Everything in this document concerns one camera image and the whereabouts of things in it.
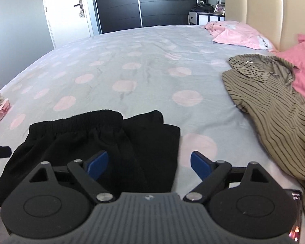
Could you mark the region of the black shorts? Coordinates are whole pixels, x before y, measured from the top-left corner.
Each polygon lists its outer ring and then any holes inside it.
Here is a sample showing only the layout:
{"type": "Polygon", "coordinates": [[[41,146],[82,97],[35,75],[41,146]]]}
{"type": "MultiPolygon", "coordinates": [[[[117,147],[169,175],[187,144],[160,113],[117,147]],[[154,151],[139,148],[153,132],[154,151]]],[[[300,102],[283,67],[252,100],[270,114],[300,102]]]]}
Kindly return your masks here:
{"type": "Polygon", "coordinates": [[[179,143],[179,127],[165,124],[157,110],[127,119],[117,111],[100,110],[32,124],[0,177],[0,205],[40,162],[65,166],[100,151],[109,159],[98,182],[111,194],[169,192],[179,143]]]}

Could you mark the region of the smartphone with lit screen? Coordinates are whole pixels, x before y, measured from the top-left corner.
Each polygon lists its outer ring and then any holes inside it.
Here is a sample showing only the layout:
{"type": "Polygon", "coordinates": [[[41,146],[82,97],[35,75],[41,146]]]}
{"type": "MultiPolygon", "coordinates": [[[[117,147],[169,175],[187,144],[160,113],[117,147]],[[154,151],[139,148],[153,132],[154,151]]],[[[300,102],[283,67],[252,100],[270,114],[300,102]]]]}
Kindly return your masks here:
{"type": "Polygon", "coordinates": [[[295,211],[296,211],[296,219],[290,230],[289,237],[293,239],[295,242],[299,243],[301,236],[301,219],[303,212],[302,192],[300,190],[292,190],[292,189],[285,189],[285,191],[289,195],[289,197],[294,201],[295,211]]]}

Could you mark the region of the olive striped shirt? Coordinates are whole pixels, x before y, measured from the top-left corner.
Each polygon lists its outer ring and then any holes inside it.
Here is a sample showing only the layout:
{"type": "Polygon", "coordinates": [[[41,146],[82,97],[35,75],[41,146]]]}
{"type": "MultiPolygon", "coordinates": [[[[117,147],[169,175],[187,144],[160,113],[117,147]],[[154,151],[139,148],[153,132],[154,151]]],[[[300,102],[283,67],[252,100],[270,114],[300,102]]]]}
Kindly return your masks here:
{"type": "Polygon", "coordinates": [[[260,142],[276,164],[304,190],[305,98],[293,88],[295,66],[277,56],[241,54],[222,73],[235,105],[250,115],[260,142]]]}

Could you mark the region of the pink pillow at headboard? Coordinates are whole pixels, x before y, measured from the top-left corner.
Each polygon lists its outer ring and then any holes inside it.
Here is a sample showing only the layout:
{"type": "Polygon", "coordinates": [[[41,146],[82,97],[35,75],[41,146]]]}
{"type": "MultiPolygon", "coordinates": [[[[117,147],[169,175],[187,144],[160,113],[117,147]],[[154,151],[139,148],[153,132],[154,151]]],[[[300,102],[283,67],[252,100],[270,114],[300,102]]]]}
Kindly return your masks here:
{"type": "Polygon", "coordinates": [[[298,34],[297,44],[277,56],[294,65],[293,87],[305,98],[305,35],[298,34]]]}

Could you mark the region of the white door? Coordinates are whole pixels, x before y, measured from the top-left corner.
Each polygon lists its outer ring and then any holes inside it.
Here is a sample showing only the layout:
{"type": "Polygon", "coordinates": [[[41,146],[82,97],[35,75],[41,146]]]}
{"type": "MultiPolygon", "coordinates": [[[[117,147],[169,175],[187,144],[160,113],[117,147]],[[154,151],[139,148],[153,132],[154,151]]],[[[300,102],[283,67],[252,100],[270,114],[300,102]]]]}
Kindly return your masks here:
{"type": "Polygon", "coordinates": [[[79,17],[79,0],[43,0],[44,11],[55,48],[92,36],[87,0],[83,0],[85,17],[79,17]]]}

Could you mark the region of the pink pillow with print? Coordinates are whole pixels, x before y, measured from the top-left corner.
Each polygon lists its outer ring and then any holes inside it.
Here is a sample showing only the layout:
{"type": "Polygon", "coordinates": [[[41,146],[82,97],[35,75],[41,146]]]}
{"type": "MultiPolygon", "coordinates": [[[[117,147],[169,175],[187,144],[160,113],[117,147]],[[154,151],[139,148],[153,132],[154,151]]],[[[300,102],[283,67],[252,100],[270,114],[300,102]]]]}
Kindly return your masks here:
{"type": "Polygon", "coordinates": [[[248,47],[255,50],[278,52],[272,42],[248,24],[238,21],[208,22],[205,30],[218,44],[248,47]]]}

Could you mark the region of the white bedside table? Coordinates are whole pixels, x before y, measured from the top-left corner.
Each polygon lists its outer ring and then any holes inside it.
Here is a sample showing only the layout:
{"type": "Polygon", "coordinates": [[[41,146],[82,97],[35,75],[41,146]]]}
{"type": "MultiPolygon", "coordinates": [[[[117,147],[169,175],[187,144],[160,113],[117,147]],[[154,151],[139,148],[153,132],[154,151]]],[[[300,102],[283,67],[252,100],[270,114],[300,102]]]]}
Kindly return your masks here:
{"type": "Polygon", "coordinates": [[[205,25],[208,22],[222,22],[225,20],[223,15],[214,13],[204,13],[204,12],[189,12],[188,24],[189,25],[205,25]]]}

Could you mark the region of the black sliding wardrobe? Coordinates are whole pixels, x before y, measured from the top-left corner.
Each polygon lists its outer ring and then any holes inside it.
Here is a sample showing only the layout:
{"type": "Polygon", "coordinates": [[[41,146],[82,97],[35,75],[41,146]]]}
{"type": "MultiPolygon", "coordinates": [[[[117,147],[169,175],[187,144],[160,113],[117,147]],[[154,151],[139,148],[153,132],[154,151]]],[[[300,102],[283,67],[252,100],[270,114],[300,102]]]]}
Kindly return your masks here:
{"type": "Polygon", "coordinates": [[[101,33],[157,25],[185,25],[197,0],[96,0],[101,33]]]}

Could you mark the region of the beige padded headboard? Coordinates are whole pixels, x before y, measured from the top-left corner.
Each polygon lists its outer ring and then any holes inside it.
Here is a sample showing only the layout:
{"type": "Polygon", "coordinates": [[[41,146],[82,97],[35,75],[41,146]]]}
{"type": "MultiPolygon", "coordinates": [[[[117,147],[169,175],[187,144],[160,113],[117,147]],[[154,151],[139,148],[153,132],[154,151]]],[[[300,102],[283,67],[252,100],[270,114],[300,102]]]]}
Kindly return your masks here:
{"type": "Polygon", "coordinates": [[[305,0],[225,0],[225,19],[248,24],[285,51],[305,35],[305,0]]]}

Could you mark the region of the black bag on nightstand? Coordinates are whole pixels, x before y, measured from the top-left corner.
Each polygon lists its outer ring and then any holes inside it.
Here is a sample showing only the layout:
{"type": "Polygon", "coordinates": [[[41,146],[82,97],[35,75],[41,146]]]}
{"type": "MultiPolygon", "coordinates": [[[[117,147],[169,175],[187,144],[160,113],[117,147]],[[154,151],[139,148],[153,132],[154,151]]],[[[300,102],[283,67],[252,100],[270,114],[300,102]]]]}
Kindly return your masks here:
{"type": "Polygon", "coordinates": [[[214,7],[209,3],[197,3],[191,12],[213,13],[214,7]]]}

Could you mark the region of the picture frame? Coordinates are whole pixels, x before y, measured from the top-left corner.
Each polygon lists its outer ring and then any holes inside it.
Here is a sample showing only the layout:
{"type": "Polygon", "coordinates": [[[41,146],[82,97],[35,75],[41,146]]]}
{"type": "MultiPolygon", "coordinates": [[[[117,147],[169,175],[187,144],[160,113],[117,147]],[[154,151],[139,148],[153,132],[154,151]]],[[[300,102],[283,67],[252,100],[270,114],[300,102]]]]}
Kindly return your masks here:
{"type": "Polygon", "coordinates": [[[214,8],[214,14],[224,15],[225,14],[225,3],[217,3],[214,8]]]}

